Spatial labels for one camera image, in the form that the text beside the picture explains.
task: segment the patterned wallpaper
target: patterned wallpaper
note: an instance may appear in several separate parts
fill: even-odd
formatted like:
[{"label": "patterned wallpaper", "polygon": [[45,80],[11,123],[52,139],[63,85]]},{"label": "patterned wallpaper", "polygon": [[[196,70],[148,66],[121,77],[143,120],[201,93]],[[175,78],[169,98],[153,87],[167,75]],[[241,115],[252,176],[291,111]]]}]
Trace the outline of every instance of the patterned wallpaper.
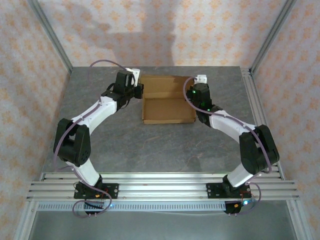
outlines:
[{"label": "patterned wallpaper", "polygon": [[0,239],[11,240],[48,153],[68,76],[27,1],[1,1],[0,39]]},{"label": "patterned wallpaper", "polygon": [[285,0],[39,2],[75,67],[251,67]]},{"label": "patterned wallpaper", "polygon": [[288,179],[320,236],[320,1],[299,0],[255,81]]}]

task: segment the metal strip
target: metal strip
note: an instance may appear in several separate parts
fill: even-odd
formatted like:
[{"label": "metal strip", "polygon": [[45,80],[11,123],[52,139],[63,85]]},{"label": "metal strip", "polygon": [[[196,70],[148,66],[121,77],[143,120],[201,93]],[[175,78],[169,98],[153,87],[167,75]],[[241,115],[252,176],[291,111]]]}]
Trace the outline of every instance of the metal strip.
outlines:
[{"label": "metal strip", "polygon": [[287,19],[291,9],[295,5],[296,0],[287,0],[285,4],[283,5],[283,8],[279,14],[279,16],[276,18],[275,23],[273,24],[270,32],[268,33],[266,39],[264,40],[262,47],[256,56],[255,60],[253,61],[252,67],[251,67],[251,73],[254,75],[265,57],[268,49],[270,48],[272,42],[276,38],[279,30],[281,29],[282,25],[284,24],[285,20]]},{"label": "metal strip", "polygon": [[38,204],[39,203],[37,201],[25,203],[23,213],[20,218],[20,223],[14,235],[15,240],[29,239],[29,235],[36,217]]},{"label": "metal strip", "polygon": [[[241,72],[243,76],[244,85],[247,90],[248,98],[250,101],[250,106],[255,120],[255,124],[267,125],[268,123],[265,117],[266,115],[263,111],[263,107],[260,102],[254,78],[250,75],[249,69],[247,68],[242,68]],[[280,161],[277,163],[277,167],[281,178],[285,180],[286,178],[281,167]],[[313,240],[314,238],[312,237],[302,202],[300,200],[293,199],[287,200],[286,202],[297,239]]]},{"label": "metal strip", "polygon": [[[71,212],[75,201],[42,201],[39,203],[38,211],[55,211],[55,212]],[[96,211],[93,207],[84,204],[77,204],[76,211]],[[108,212],[195,212],[195,211],[225,211],[226,205],[224,201],[184,201],[184,202],[168,202],[168,201],[126,201],[112,202]]]},{"label": "metal strip", "polygon": [[[294,181],[283,181],[278,172],[273,177],[257,177],[262,200],[298,199]],[[123,201],[208,201],[206,183],[222,182],[225,173],[102,173],[104,182],[119,183],[118,199]],[[34,181],[27,195],[29,200],[74,201],[73,183],[78,179],[73,173],[46,173],[43,181]],[[256,186],[251,187],[255,196]],[[231,201],[231,199],[213,199]]]},{"label": "metal strip", "polygon": [[[275,172],[272,172],[270,174],[262,173],[261,176],[258,176],[257,179],[263,179],[263,178],[280,178],[280,174],[278,172],[278,168],[276,166],[273,167]],[[149,179],[156,179],[158,180],[176,180],[176,179],[208,179],[208,180],[214,180],[214,179],[222,179],[227,172],[225,173],[209,173],[209,172],[202,172],[202,173],[181,173],[181,172],[162,172],[162,173],[100,173],[103,179],[107,179],[109,182],[111,179],[129,179],[130,181],[132,179],[134,180],[149,180]],[[75,179],[78,178],[73,173],[46,173],[44,176],[44,180],[47,181],[49,179]]]},{"label": "metal strip", "polygon": [[41,23],[44,31],[46,32],[47,36],[49,37],[50,41],[52,42],[54,48],[56,49],[57,53],[59,54],[61,60],[63,61],[68,73],[71,74],[73,66],[70,62],[62,44],[60,43],[54,29],[50,25],[44,11],[42,10],[38,0],[27,0],[30,7],[32,8],[34,14],[37,16],[39,22]]}]

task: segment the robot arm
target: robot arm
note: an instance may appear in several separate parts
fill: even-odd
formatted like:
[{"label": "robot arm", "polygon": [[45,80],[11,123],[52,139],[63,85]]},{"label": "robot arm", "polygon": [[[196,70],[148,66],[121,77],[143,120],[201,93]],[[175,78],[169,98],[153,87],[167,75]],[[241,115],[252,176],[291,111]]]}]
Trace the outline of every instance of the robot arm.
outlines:
[{"label": "robot arm", "polygon": [[[102,189],[102,177],[94,169],[89,158],[90,135],[107,117],[128,105],[132,98],[142,98],[144,86],[138,84],[139,75],[139,69],[120,70],[115,83],[102,93],[95,104],[71,120],[64,118],[58,123],[53,151],[56,151],[58,142],[67,129],[76,123],[63,139],[57,155],[73,168],[82,181],[96,189]],[[83,192],[85,196],[95,195],[92,189],[81,182],[77,184],[77,190]]]},{"label": "robot arm", "polygon": [[245,123],[212,104],[205,75],[198,75],[195,78],[194,85],[186,92],[186,96],[196,108],[207,112],[196,111],[200,122],[222,131],[240,145],[241,164],[223,178],[222,186],[227,194],[243,186],[246,181],[268,167],[261,146],[258,145],[252,132],[260,139],[270,164],[279,161],[279,153],[269,128],[265,125],[255,126]]}]

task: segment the open cardboard box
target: open cardboard box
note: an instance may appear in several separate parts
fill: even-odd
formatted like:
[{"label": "open cardboard box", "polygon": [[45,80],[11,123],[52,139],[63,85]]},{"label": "open cardboard box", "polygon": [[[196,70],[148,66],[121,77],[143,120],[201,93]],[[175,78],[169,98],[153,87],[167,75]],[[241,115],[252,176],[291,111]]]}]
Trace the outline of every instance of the open cardboard box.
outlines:
[{"label": "open cardboard box", "polygon": [[[196,110],[186,101],[183,86],[188,76],[142,75],[142,121],[144,124],[194,123]],[[186,89],[193,85],[189,81]]]}]

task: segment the purple cable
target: purple cable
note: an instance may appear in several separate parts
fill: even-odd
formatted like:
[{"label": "purple cable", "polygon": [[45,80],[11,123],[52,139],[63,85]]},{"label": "purple cable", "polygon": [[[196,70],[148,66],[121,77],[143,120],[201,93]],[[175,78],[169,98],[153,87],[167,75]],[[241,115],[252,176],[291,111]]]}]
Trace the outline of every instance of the purple cable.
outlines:
[{"label": "purple cable", "polygon": [[[114,61],[111,61],[111,60],[107,60],[107,59],[101,59],[101,60],[97,60],[95,62],[93,62],[90,66],[89,66],[89,71],[88,71],[88,74],[87,74],[87,80],[88,82],[90,82],[90,73],[91,73],[91,69],[92,67],[97,64],[97,63],[100,63],[100,62],[108,62],[108,63],[112,63],[112,64],[115,64],[117,66],[119,66],[120,68],[122,68],[123,70],[126,70],[125,67],[121,66],[120,64],[114,62]],[[85,114],[82,118],[79,118],[78,120],[76,120],[70,127],[67,128],[67,130],[63,133],[63,135],[61,136],[57,146],[56,146],[56,149],[54,151],[54,155],[53,155],[53,165],[54,165],[54,169],[55,171],[61,171],[63,169],[66,169],[66,168],[72,168],[72,166],[65,166],[65,167],[61,167],[61,168],[57,168],[57,158],[58,158],[58,152],[59,152],[59,149],[65,139],[65,137],[68,135],[68,133],[75,127],[75,125],[77,125],[80,121],[84,120],[85,118],[87,118],[88,116],[90,116],[91,114],[93,114],[100,106],[101,106],[101,103],[102,103],[102,99],[101,99],[101,96],[99,97],[99,100],[98,100],[98,104],[91,110],[89,111],[87,114]],[[98,213],[95,213],[94,215],[97,216],[97,215],[100,215],[102,213],[104,213],[111,205],[112,203],[112,197],[110,196],[109,193],[107,193],[106,191],[103,191],[101,189],[98,189],[94,186],[91,186],[89,185],[88,183],[86,183],[78,174],[77,172],[74,170],[74,168],[72,168],[72,171],[74,172],[74,174],[78,177],[79,181],[82,182],[83,184],[85,184],[87,187],[95,190],[95,191],[98,191],[98,192],[101,192],[103,194],[105,194],[106,196],[108,196],[108,198],[110,199],[110,202],[108,204],[108,206],[106,206],[102,211],[98,212]],[[90,201],[90,200],[79,200],[77,201],[73,207],[72,207],[72,213],[73,215],[75,215],[76,217],[78,218],[81,218],[81,219],[85,219],[85,218],[90,218],[91,214],[89,215],[84,215],[84,216],[81,216],[81,215],[77,215],[75,213],[75,207],[78,203],[94,203],[94,204],[99,204],[101,202],[99,201]]]},{"label": "purple cable", "polygon": [[[188,99],[187,97],[187,93],[186,93],[186,86],[187,86],[187,83],[191,80],[191,79],[194,79],[193,76],[189,77],[185,82],[184,82],[184,85],[183,85],[183,96],[186,100],[186,102],[192,107],[194,108],[195,110],[199,111],[199,112],[202,112],[202,113],[205,113],[205,114],[209,114],[209,115],[214,115],[214,116],[219,116],[219,117],[224,117],[224,118],[227,118],[227,119],[231,119],[232,121],[236,122],[237,124],[239,124],[240,126],[244,127],[245,129],[249,130],[250,133],[254,136],[254,138],[256,139],[256,141],[258,142],[261,150],[262,150],[262,153],[264,155],[264,158],[265,158],[265,161],[268,165],[268,174],[270,174],[272,172],[272,167],[271,167],[271,163],[270,163],[270,160],[269,160],[269,157],[267,155],[267,152],[266,152],[266,149],[265,147],[263,146],[261,140],[259,139],[258,135],[248,126],[244,125],[243,122],[241,122],[239,119],[233,117],[233,116],[225,116],[223,114],[219,114],[219,113],[214,113],[214,112],[210,112],[210,111],[205,111],[205,110],[202,110],[196,106],[194,106],[192,104],[192,102]],[[254,183],[254,182],[251,182],[251,183],[248,183],[249,181],[251,181],[252,179],[254,179],[257,175],[254,175],[253,177],[251,177],[248,181],[246,181],[245,185],[250,185],[250,184],[253,184],[255,185],[257,188],[258,188],[258,191],[259,191],[259,199],[257,201],[257,204],[255,204],[252,208],[250,208],[248,211],[245,211],[245,212],[240,212],[240,213],[235,213],[235,214],[229,214],[230,215],[234,215],[234,216],[237,216],[237,215],[243,215],[243,214],[247,214],[247,213],[250,213],[256,205],[258,205],[258,203],[260,203],[261,201],[261,197],[262,197],[262,193],[261,193],[261,189],[260,187],[258,186],[258,184]]]}]

